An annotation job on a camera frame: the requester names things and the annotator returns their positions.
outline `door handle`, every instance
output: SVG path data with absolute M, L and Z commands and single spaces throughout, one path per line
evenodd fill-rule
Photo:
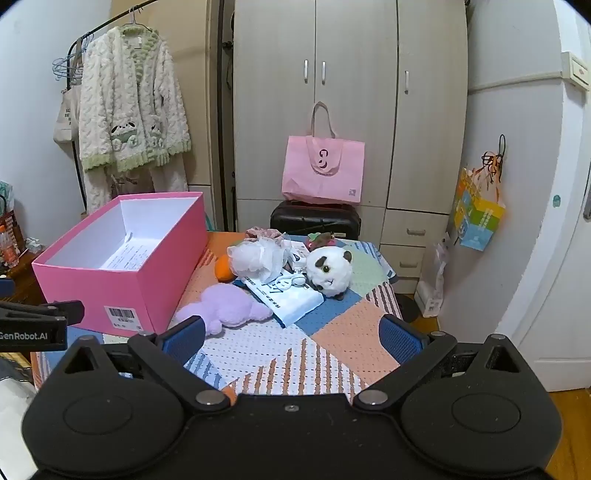
M 426 230 L 409 230 L 407 228 L 407 234 L 412 235 L 412 236 L 425 236 L 426 233 L 427 233 Z

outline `orange plush toy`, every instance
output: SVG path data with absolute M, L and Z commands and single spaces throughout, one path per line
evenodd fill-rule
M 230 257 L 228 254 L 223 254 L 216 261 L 215 273 L 217 281 L 232 281 L 236 275 L 230 270 Z

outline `silver screw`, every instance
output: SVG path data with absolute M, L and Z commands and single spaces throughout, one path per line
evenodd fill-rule
M 381 390 L 363 390 L 357 396 L 366 405 L 381 405 L 388 401 L 388 395 Z
M 203 390 L 195 396 L 195 400 L 201 405 L 219 405 L 226 396 L 218 390 Z

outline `plastic bottle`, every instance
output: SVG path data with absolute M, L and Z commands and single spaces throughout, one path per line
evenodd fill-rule
M 0 249 L 2 249 L 2 256 L 9 268 L 16 267 L 18 265 L 17 252 L 4 225 L 0 225 Z

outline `tote bag handle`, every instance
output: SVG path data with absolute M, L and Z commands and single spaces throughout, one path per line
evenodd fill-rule
M 326 110 L 326 115 L 329 120 L 330 135 L 332 138 L 318 138 L 313 136 L 314 119 L 319 107 Z M 329 109 L 324 102 L 316 102 L 312 109 L 310 129 L 306 135 L 306 146 L 308 148 L 308 156 L 310 157 L 310 165 L 316 173 L 324 176 L 331 176 L 339 171 L 340 159 L 343 152 L 343 140 L 337 138 L 335 131 L 330 124 Z

